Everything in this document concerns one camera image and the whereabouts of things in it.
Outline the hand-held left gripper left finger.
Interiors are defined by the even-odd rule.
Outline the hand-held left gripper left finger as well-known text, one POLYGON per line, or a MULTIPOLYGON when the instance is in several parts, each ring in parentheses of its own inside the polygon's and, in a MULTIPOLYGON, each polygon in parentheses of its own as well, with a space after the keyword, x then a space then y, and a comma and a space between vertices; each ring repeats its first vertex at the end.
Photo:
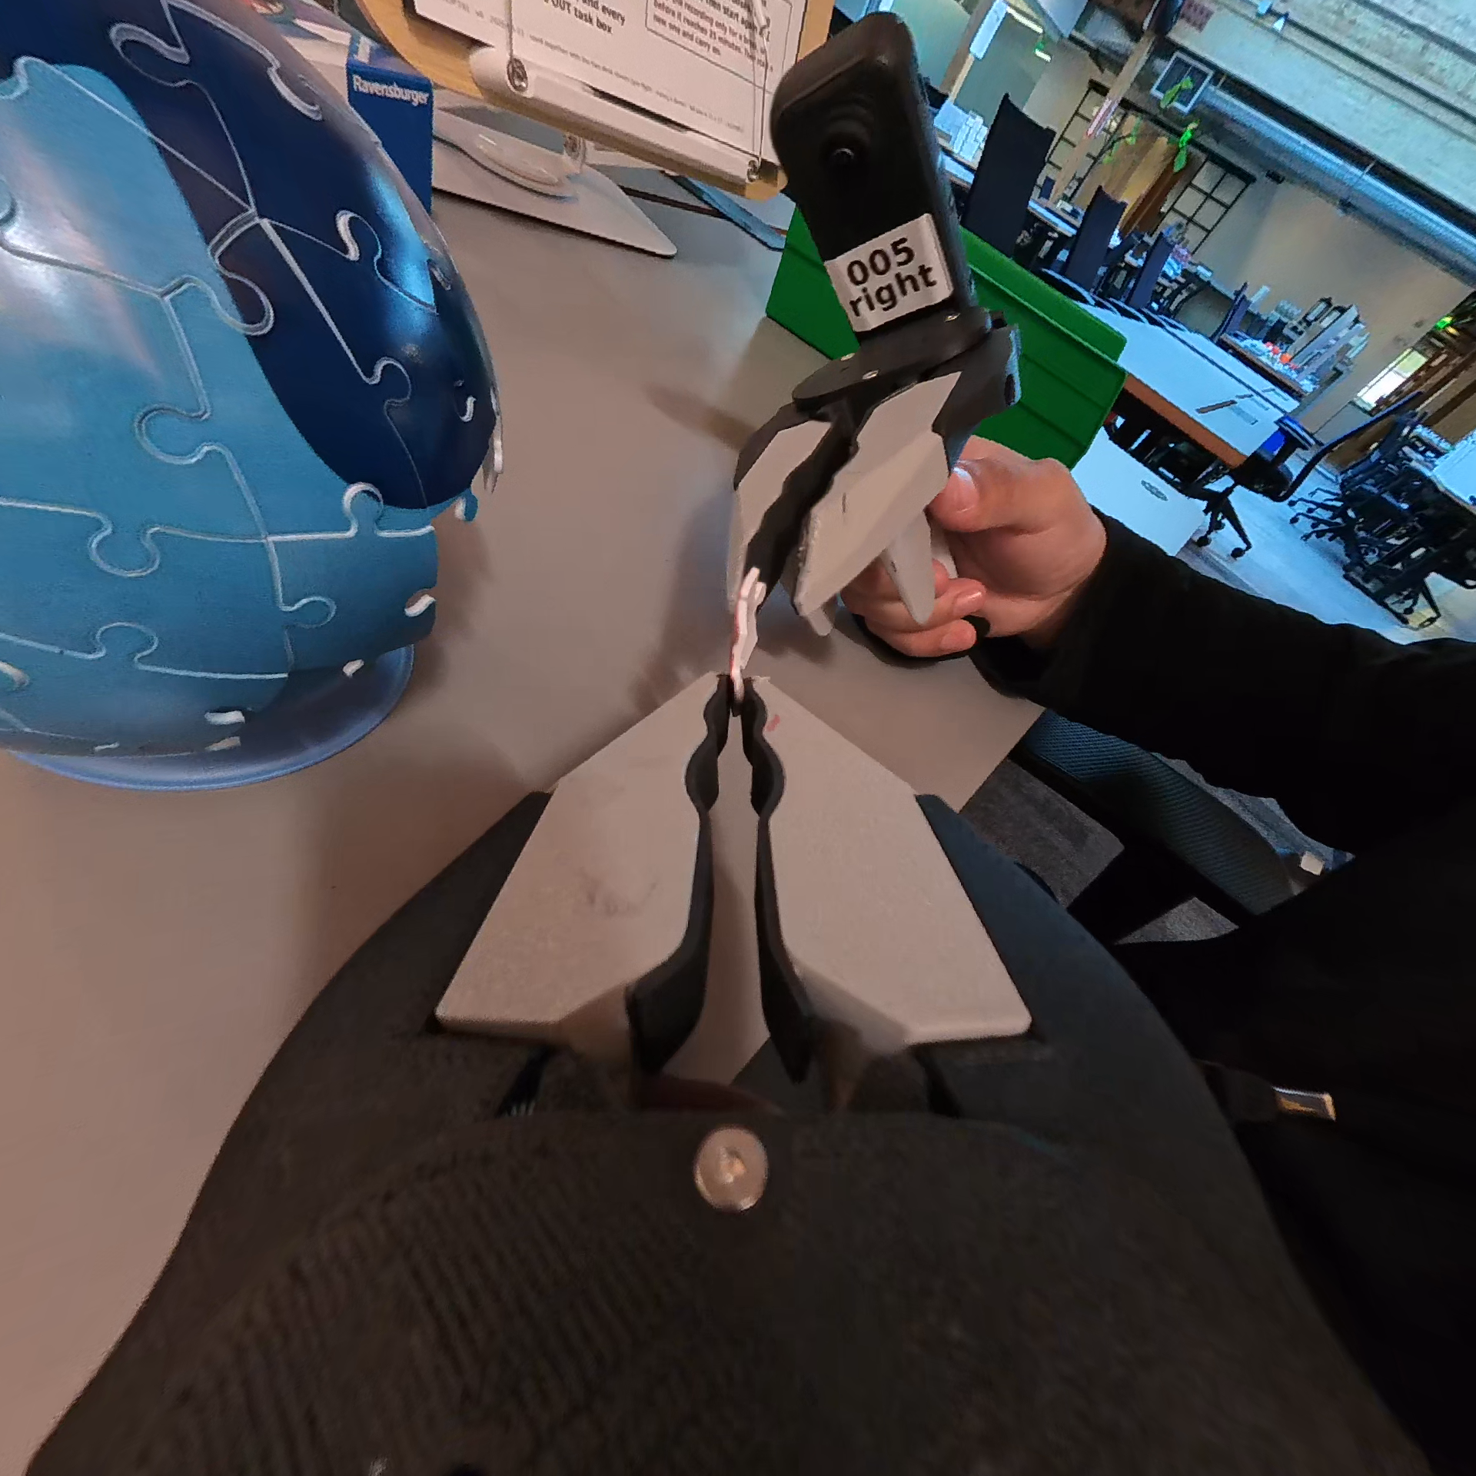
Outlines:
POLYGON ((660 1072, 707 993, 727 676, 700 676, 572 768, 435 1007, 444 1029, 660 1072))

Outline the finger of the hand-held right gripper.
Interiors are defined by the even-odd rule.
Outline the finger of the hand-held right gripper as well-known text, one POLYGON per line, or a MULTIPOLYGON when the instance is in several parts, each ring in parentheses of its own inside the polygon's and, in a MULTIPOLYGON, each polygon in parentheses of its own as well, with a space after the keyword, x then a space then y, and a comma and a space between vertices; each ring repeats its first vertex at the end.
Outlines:
POLYGON ((880 562, 913 622, 934 606, 932 543, 925 509, 952 462, 934 420, 957 374, 913 383, 860 425, 850 460, 801 523, 790 601, 815 634, 836 624, 839 592, 880 562))
POLYGON ((751 569, 771 592, 794 585, 815 553, 815 515, 855 453, 859 418, 850 409, 772 414, 743 446, 732 481, 725 595, 737 599, 751 569))

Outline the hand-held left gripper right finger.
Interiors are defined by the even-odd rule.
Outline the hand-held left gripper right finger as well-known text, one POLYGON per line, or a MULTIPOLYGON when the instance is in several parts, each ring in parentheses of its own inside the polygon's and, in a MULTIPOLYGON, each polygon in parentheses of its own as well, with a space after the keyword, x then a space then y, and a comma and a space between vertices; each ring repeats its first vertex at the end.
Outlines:
POLYGON ((1031 1028, 922 796, 764 676, 746 682, 753 917, 767 1038, 792 1082, 1031 1028))

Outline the white puzzle piece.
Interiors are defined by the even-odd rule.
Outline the white puzzle piece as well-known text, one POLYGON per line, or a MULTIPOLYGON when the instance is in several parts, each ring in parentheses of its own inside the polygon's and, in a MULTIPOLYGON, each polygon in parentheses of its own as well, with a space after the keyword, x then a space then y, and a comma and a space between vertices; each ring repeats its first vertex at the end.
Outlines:
POLYGON ((746 666, 757 646, 757 620, 765 597, 767 585, 762 580, 762 571, 750 566, 736 587, 730 606, 727 685, 732 711, 739 710, 744 701, 746 666))

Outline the blue puzzle ball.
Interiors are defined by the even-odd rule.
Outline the blue puzzle ball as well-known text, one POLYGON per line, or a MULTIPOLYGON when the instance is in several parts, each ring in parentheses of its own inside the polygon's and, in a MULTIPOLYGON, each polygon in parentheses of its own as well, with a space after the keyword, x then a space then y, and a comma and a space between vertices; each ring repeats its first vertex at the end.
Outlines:
POLYGON ((3 3, 3 750, 231 787, 358 743, 502 467, 449 248, 316 3, 3 3))

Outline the person's right forearm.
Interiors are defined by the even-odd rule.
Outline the person's right forearm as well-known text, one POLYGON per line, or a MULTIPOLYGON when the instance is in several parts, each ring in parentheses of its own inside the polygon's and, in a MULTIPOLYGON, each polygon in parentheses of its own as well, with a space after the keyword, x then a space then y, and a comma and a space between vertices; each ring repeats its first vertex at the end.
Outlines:
POLYGON ((1354 857, 1474 863, 1474 646, 1398 643, 1217 581, 1115 520, 1055 639, 985 638, 999 690, 1273 799, 1354 857))

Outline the white puzzle box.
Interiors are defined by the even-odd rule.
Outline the white puzzle box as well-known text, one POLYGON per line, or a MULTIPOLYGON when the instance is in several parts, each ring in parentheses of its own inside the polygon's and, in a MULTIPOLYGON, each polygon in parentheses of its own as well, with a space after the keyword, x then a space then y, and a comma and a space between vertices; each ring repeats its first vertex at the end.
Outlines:
POLYGON ((410 193, 432 209, 433 88, 398 54, 359 35, 344 59, 345 100, 410 193))

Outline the person's right hand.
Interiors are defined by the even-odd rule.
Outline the person's right hand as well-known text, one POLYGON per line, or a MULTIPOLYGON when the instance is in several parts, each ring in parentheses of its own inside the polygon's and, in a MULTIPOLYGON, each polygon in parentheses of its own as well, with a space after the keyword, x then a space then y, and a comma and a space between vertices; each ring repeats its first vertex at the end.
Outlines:
POLYGON ((953 573, 932 562, 925 615, 909 615, 880 562, 841 590, 850 617, 909 659, 962 655, 983 638, 1048 646, 1106 548, 1105 525, 1066 467, 976 436, 927 516, 953 573))

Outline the green plastic bin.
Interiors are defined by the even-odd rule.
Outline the green plastic bin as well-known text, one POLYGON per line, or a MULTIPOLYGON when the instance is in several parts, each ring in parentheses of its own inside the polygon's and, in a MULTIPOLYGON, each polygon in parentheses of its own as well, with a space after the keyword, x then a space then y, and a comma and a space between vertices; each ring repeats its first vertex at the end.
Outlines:
MULTIPOLYGON (((1031 458, 1075 467, 1122 392, 1126 339, 967 230, 962 242, 976 302, 999 311, 1020 339, 1018 400, 976 432, 1031 458)), ((765 311, 823 356, 855 351, 855 332, 799 211, 786 225, 765 311)))

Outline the wooden instruction sign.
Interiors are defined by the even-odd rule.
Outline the wooden instruction sign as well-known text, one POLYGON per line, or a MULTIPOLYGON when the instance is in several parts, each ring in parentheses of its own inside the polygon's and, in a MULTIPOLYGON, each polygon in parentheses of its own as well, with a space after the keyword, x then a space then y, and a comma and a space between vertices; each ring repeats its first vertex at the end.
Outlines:
POLYGON ((781 251, 748 211, 781 191, 769 105, 827 37, 822 2, 365 2, 356 26, 435 91, 435 190, 607 246, 674 256, 602 170, 648 168, 678 198, 781 251))

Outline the dark mesh office chair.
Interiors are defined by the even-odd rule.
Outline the dark mesh office chair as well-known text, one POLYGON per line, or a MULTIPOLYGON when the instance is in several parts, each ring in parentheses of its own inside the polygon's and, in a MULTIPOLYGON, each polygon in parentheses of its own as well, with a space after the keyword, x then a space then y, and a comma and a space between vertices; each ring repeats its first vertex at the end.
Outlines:
POLYGON ((1041 713, 1010 759, 1120 845, 1068 908, 1101 943, 1189 899, 1242 926, 1303 889, 1289 857, 1243 817, 1131 743, 1041 713))

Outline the white table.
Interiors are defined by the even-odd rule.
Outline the white table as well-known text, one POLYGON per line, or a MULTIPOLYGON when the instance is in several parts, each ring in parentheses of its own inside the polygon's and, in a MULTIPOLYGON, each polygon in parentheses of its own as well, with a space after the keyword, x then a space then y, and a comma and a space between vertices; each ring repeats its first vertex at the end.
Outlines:
POLYGON ((1105 427, 1119 450, 1210 509, 1229 472, 1278 430, 1294 400, 1229 351, 1180 325, 1101 304, 1082 313, 1122 337, 1122 388, 1105 427))

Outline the blue office chair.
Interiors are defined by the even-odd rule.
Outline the blue office chair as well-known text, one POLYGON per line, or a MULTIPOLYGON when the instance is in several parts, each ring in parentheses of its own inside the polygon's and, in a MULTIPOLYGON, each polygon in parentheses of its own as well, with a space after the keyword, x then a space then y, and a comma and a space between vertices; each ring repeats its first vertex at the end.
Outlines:
POLYGON ((1219 530, 1229 529, 1235 539, 1229 559, 1242 559, 1252 548, 1252 541, 1233 506, 1233 494, 1245 490, 1271 504, 1287 502, 1303 479, 1303 472, 1291 469, 1289 462, 1296 453, 1312 453, 1315 444, 1315 437, 1296 420, 1280 418, 1270 437, 1238 465, 1212 462, 1185 490, 1203 504, 1206 513, 1206 527, 1191 539, 1191 544, 1206 548, 1219 530))

